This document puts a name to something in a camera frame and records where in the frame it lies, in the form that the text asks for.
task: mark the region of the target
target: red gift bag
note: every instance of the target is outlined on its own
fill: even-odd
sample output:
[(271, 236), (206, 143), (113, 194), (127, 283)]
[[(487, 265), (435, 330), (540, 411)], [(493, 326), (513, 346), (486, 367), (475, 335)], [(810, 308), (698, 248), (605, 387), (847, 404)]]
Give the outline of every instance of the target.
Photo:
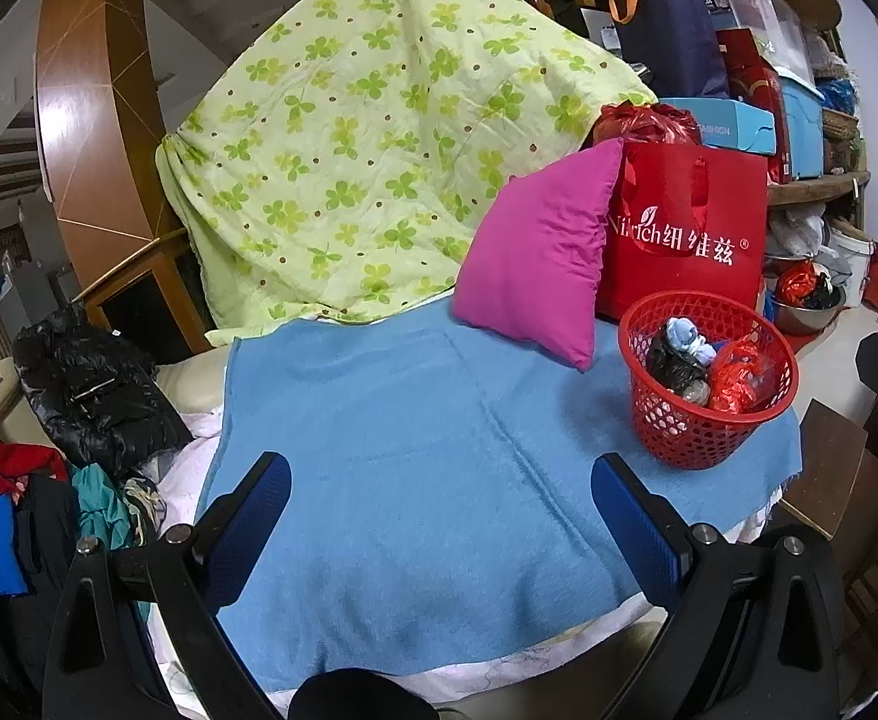
[(625, 143), (596, 314), (619, 319), (661, 290), (704, 290), (754, 308), (766, 167), (764, 157), (744, 151)]

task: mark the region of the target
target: bolt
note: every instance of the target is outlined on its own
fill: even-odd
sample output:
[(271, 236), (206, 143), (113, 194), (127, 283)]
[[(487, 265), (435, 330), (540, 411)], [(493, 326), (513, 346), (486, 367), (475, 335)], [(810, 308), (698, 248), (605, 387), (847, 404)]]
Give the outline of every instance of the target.
[(719, 531), (706, 522), (699, 522), (692, 526), (692, 536), (695, 541), (703, 544), (714, 544), (719, 541)]
[(180, 523), (179, 525), (173, 525), (172, 528), (169, 528), (163, 538), (170, 544), (183, 544), (188, 541), (188, 538), (192, 534), (193, 527), (191, 525)]
[(83, 536), (76, 541), (76, 552), (80, 555), (92, 555), (100, 547), (100, 540), (95, 536)]
[(805, 552), (805, 544), (799, 541), (795, 536), (786, 536), (783, 538), (783, 548), (789, 555), (802, 555)]

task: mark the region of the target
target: teal clothing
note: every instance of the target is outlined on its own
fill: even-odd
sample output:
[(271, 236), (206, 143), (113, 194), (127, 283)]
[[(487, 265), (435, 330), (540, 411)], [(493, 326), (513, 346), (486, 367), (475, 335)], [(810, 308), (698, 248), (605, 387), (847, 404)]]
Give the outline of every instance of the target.
[(129, 509), (98, 464), (73, 473), (79, 497), (79, 536), (97, 536), (110, 549), (131, 546), (133, 529)]

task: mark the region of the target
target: red clothing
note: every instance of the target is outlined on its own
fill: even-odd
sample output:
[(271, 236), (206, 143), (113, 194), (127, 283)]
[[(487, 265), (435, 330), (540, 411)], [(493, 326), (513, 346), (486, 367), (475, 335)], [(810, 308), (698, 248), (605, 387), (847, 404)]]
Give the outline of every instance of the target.
[(39, 469), (50, 469), (52, 478), (61, 482), (70, 480), (58, 450), (24, 443), (0, 443), (0, 493), (18, 493), (16, 477)]

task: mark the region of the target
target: pillow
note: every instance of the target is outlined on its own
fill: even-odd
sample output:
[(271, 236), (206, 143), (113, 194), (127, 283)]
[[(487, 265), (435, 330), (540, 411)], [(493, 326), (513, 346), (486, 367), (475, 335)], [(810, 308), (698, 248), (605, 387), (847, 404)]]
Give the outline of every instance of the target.
[(510, 179), (476, 230), (452, 314), (536, 341), (586, 370), (596, 351), (596, 288), (621, 162), (623, 139), (613, 138)]

